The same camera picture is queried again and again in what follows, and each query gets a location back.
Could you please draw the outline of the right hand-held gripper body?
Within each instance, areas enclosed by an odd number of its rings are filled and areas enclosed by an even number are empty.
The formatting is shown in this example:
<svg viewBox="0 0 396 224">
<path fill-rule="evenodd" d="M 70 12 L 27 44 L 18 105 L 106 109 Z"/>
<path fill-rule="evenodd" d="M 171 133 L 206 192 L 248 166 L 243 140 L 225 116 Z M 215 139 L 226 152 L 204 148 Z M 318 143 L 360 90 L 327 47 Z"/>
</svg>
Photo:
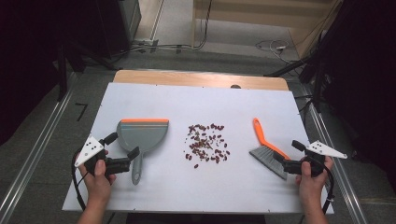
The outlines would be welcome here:
<svg viewBox="0 0 396 224">
<path fill-rule="evenodd" d="M 322 169 L 324 168 L 325 157 L 335 157 L 340 159 L 346 159 L 347 154 L 341 153 L 336 149 L 329 147 L 319 141 L 315 141 L 310 145 L 306 146 L 306 151 L 304 151 L 305 157 L 301 161 L 291 161 L 289 164 L 282 165 L 284 171 L 289 174 L 300 175 L 301 166 L 303 161 L 308 161 L 311 163 L 311 174 L 313 177 L 320 175 Z"/>
</svg>

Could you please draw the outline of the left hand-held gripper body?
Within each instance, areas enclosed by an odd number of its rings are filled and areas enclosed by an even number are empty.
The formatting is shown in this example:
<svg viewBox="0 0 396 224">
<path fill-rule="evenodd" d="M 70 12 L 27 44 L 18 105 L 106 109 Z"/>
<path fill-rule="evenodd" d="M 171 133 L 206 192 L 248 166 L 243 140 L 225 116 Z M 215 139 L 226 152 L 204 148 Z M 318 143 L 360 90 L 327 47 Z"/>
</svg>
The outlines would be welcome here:
<svg viewBox="0 0 396 224">
<path fill-rule="evenodd" d="M 78 158 L 75 161 L 75 166 L 84 165 L 86 170 L 94 175 L 95 164 L 99 160 L 104 160 L 106 163 L 106 176 L 128 172 L 130 170 L 131 162 L 128 158 L 111 159 L 106 155 L 105 146 L 102 145 L 102 140 L 97 140 L 90 136 L 84 143 Z"/>
</svg>

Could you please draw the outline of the orange brush with grey bristles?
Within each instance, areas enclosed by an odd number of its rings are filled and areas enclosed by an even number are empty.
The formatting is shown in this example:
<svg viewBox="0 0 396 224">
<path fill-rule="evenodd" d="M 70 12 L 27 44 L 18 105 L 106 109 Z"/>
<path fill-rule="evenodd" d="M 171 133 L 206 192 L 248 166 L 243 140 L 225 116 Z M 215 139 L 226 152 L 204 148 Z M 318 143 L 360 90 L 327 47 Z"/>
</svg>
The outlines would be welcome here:
<svg viewBox="0 0 396 224">
<path fill-rule="evenodd" d="M 284 171 L 282 164 L 273 158 L 273 152 L 276 151 L 287 160 L 289 160 L 290 157 L 284 151 L 265 139 L 262 125 L 257 118 L 253 119 L 253 128 L 261 145 L 250 150 L 249 154 L 281 179 L 286 180 L 288 178 L 288 174 Z"/>
</svg>

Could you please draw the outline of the grey dustpan with orange lip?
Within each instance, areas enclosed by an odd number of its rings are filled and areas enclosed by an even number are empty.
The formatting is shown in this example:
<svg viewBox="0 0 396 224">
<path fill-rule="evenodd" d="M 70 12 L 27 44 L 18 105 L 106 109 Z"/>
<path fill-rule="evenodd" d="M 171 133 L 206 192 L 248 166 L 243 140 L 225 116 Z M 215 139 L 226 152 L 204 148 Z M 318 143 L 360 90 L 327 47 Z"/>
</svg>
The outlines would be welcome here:
<svg viewBox="0 0 396 224">
<path fill-rule="evenodd" d="M 144 155 L 158 146 L 166 136 L 168 119 L 122 119 L 117 125 L 120 146 L 132 152 L 139 147 L 139 155 L 134 158 L 132 182 L 137 185 L 142 175 Z"/>
</svg>

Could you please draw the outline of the pile of red beans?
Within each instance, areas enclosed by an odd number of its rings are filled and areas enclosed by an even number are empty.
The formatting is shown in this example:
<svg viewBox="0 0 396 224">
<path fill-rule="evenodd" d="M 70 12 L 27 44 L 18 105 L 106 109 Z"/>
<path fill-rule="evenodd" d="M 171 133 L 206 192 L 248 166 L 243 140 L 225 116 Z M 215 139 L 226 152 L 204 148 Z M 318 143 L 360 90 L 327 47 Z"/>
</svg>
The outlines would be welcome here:
<svg viewBox="0 0 396 224">
<path fill-rule="evenodd" d="M 193 162 L 194 169 L 198 169 L 205 162 L 219 164 L 231 156 L 228 143 L 222 134 L 224 128 L 224 125 L 216 123 L 192 124 L 188 127 L 184 140 L 188 148 L 183 153 L 187 161 Z"/>
</svg>

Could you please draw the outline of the person's left hand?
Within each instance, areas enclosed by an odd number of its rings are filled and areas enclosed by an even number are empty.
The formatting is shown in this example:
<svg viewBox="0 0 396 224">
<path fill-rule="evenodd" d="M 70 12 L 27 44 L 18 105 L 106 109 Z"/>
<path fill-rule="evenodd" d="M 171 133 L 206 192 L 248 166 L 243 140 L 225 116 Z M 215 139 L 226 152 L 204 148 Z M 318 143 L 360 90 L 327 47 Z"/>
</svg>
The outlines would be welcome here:
<svg viewBox="0 0 396 224">
<path fill-rule="evenodd" d="M 80 165 L 78 169 L 82 175 L 85 175 L 84 183 L 88 191 L 87 204 L 106 206 L 111 194 L 111 186 L 117 177 L 115 175 L 106 176 L 105 161 L 99 160 L 96 162 L 94 175 L 90 174 L 84 165 Z"/>
</svg>

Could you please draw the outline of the person's right hand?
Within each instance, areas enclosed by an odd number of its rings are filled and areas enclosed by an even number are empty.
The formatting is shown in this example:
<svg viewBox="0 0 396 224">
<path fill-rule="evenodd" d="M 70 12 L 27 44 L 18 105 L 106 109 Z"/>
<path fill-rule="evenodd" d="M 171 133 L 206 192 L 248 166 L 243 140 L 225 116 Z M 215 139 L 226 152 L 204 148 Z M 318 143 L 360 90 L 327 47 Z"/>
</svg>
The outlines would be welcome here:
<svg viewBox="0 0 396 224">
<path fill-rule="evenodd" d="M 328 178 L 328 172 L 332 169 L 333 161 L 329 156 L 325 157 L 322 173 L 315 177 L 311 174 L 311 163 L 303 161 L 301 174 L 295 177 L 295 183 L 299 187 L 299 196 L 303 204 L 320 203 L 321 192 Z"/>
</svg>

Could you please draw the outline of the black metal stand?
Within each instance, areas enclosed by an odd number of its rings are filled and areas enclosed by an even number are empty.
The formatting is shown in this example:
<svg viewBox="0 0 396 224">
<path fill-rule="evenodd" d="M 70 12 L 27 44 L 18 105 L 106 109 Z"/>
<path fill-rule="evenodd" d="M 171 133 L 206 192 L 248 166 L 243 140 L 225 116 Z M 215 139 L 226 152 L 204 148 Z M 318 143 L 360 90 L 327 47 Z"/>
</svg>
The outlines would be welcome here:
<svg viewBox="0 0 396 224">
<path fill-rule="evenodd" d="M 66 57 L 64 52 L 64 45 L 60 44 L 57 48 L 58 55 L 58 74 L 59 74 L 59 96 L 58 101 L 61 102 L 66 96 L 67 87 L 67 72 L 66 72 Z"/>
<path fill-rule="evenodd" d="M 314 80 L 314 90 L 311 103 L 318 113 L 320 113 L 320 94 L 321 94 L 321 84 L 324 76 L 324 62 L 321 59 L 321 49 L 323 42 L 323 33 L 320 33 L 318 37 L 317 47 L 315 51 L 315 80 Z"/>
</svg>

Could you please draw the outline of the wooden table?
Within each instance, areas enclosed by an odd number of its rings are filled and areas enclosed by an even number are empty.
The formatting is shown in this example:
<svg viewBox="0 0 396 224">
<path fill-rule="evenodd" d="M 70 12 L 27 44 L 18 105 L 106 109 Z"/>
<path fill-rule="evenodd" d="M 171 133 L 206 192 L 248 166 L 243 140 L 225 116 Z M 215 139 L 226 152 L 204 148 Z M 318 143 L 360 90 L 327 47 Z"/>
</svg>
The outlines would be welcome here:
<svg viewBox="0 0 396 224">
<path fill-rule="evenodd" d="M 282 77 L 251 77 L 209 72 L 180 72 L 157 70 L 120 70 L 113 79 L 116 83 L 157 84 L 231 88 L 246 90 L 287 91 L 289 86 Z"/>
</svg>

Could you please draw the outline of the black cabinet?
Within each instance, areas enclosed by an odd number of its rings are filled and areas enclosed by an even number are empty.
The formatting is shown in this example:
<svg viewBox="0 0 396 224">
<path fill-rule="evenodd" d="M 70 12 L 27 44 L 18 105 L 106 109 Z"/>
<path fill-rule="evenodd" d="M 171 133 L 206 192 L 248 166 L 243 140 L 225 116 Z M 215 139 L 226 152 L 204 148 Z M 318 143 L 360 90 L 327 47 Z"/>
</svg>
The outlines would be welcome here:
<svg viewBox="0 0 396 224">
<path fill-rule="evenodd" d="M 96 0 L 105 37 L 105 55 L 130 49 L 142 15 L 138 0 Z"/>
</svg>

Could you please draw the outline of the light wooden shelf unit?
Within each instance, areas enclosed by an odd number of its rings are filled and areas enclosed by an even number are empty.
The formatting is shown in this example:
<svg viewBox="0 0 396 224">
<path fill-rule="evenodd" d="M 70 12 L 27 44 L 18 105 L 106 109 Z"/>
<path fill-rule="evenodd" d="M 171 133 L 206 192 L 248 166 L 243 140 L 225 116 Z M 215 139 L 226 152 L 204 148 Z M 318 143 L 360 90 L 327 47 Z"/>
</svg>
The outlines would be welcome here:
<svg viewBox="0 0 396 224">
<path fill-rule="evenodd" d="M 332 25 L 343 0 L 193 0 L 191 43 L 196 20 L 232 21 L 287 27 L 300 58 L 309 54 L 318 37 Z"/>
</svg>

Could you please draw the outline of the metal floor rail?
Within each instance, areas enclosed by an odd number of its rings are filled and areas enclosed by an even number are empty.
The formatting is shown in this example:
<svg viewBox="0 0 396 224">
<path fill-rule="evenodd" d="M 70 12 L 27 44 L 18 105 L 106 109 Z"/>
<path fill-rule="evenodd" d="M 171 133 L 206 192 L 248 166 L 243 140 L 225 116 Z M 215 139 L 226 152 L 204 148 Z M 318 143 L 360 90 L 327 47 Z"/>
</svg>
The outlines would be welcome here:
<svg viewBox="0 0 396 224">
<path fill-rule="evenodd" d="M 306 132 L 311 142 L 319 140 L 330 147 L 335 147 L 330 132 L 325 124 L 322 114 L 318 113 L 310 100 L 313 93 L 307 88 L 302 88 L 302 95 L 306 101 L 306 109 L 303 113 Z M 333 158 L 334 166 L 332 175 L 334 178 L 334 199 L 332 208 L 333 218 L 346 224 L 368 224 L 368 219 L 362 210 L 356 191 L 354 190 L 347 169 L 342 159 Z"/>
<path fill-rule="evenodd" d="M 24 159 L 21 156 L 18 160 L 21 161 L 21 168 L 18 170 L 13 181 L 2 200 L 0 200 L 0 224 L 7 224 L 14 212 L 23 192 L 25 191 L 30 178 L 32 177 L 35 168 L 37 167 L 43 153 L 46 150 L 47 144 L 52 137 L 59 120 L 65 111 L 70 97 L 73 93 L 76 83 L 78 82 L 79 74 L 73 72 L 67 79 L 66 84 L 69 89 L 66 91 L 61 100 L 57 101 L 42 130 L 38 133 L 35 143 L 31 146 Z"/>
</svg>

